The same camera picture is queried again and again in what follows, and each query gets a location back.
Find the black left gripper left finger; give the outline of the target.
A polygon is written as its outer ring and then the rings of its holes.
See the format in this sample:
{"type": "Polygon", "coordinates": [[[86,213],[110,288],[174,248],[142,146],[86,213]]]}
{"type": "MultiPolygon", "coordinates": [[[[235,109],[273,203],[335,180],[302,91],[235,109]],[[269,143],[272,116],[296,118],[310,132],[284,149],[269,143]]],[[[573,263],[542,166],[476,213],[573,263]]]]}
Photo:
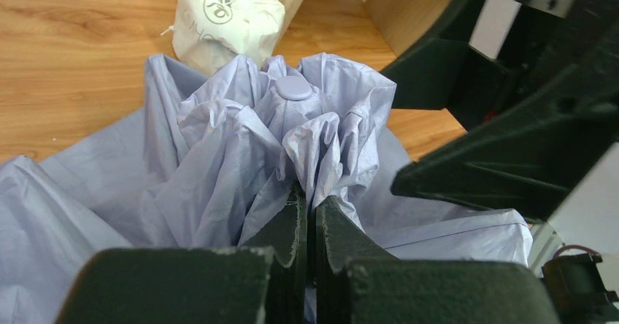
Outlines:
{"type": "Polygon", "coordinates": [[[82,268],[58,323],[302,323],[307,203],[282,209],[237,247],[109,249],[82,268]]]}

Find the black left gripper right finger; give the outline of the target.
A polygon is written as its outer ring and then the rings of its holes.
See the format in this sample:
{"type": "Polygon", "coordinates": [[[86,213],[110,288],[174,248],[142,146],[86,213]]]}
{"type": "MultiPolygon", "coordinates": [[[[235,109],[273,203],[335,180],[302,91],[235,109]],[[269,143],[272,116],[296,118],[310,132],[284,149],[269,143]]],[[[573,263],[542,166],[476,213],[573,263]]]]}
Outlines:
{"type": "Polygon", "coordinates": [[[318,323],[558,323],[524,266],[403,261],[374,243],[335,198],[315,210],[318,323]]]}

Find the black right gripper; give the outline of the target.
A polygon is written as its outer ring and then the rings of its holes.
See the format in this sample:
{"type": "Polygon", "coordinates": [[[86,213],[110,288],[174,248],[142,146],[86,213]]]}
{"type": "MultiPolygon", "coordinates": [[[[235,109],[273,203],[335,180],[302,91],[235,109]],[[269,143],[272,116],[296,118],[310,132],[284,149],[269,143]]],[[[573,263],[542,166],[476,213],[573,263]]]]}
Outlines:
{"type": "Polygon", "coordinates": [[[391,192],[546,221],[618,140],[618,35],[603,36],[618,0],[516,0],[495,58],[470,43],[485,2],[451,0],[382,74],[396,109],[447,109],[466,130],[504,113],[402,168],[391,192]]]}

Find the lavender folding umbrella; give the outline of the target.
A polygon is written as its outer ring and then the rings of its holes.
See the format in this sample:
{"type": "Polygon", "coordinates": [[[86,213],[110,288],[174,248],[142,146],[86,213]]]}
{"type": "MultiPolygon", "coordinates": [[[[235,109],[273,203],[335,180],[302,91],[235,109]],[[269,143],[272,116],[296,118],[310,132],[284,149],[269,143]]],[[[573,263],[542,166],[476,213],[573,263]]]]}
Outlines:
{"type": "Polygon", "coordinates": [[[239,55],[212,76],[149,57],[141,109],[42,162],[1,165],[1,321],[52,322],[105,249],[246,242],[294,183],[311,208],[334,197],[397,258],[526,265],[533,238],[517,211],[391,193],[410,163],[385,126],[395,92],[326,53],[295,68],[239,55]]]}

